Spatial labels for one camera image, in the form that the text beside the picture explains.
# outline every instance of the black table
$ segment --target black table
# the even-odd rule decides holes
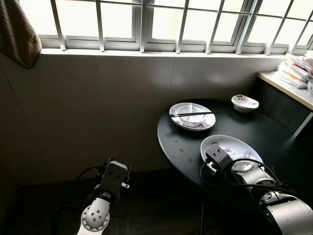
[[[228,135],[250,145],[264,163],[274,167],[278,178],[296,190],[301,199],[312,207],[311,146],[304,146],[289,130],[257,110],[241,114],[234,110],[230,102],[209,99],[190,102],[223,113],[215,114],[215,125],[203,132],[191,132],[176,126],[168,117],[168,110],[160,118],[157,126],[159,144],[168,162],[183,176],[198,187],[205,188],[199,177],[203,164],[200,145],[208,136]]]

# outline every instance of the table leg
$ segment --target table leg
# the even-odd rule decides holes
[[[200,215],[200,235],[204,234],[205,218],[204,218],[204,200],[202,200],[201,205],[201,215]]]
[[[298,127],[298,129],[295,131],[295,133],[293,134],[294,137],[297,137],[299,135],[299,133],[302,131],[302,129],[306,126],[306,124],[308,124],[308,122],[310,121],[310,119],[313,117],[313,113],[310,112],[309,115],[304,119],[304,121],[302,122],[302,124]]]

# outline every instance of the shelf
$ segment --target shelf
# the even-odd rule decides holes
[[[308,89],[296,88],[277,78],[274,72],[260,72],[258,73],[258,77],[313,110],[313,96]]]

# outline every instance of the wall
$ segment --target wall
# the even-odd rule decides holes
[[[70,180],[108,156],[135,171],[166,168],[157,142],[166,109],[246,94],[281,60],[104,55],[41,54],[26,70],[0,54],[0,156],[20,184]]]
[[[11,202],[13,194],[17,189],[16,180],[10,175],[3,163],[0,161],[0,232],[1,223],[4,219],[6,210]]]

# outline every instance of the floor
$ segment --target floor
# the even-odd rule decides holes
[[[69,182],[64,182],[22,188],[19,203],[9,216],[4,234],[51,234],[51,215],[68,185]],[[67,202],[83,202],[92,191],[92,185],[91,179],[79,181]],[[110,210],[106,235],[199,234],[202,193],[177,172],[159,170],[134,173],[130,185],[128,191],[121,192],[118,204]],[[76,234],[81,212],[82,209],[62,210],[57,234]],[[228,215],[238,217],[238,211]],[[233,234],[234,231],[230,229],[232,222],[226,221],[226,217],[220,202],[209,203],[206,207],[204,234]]]

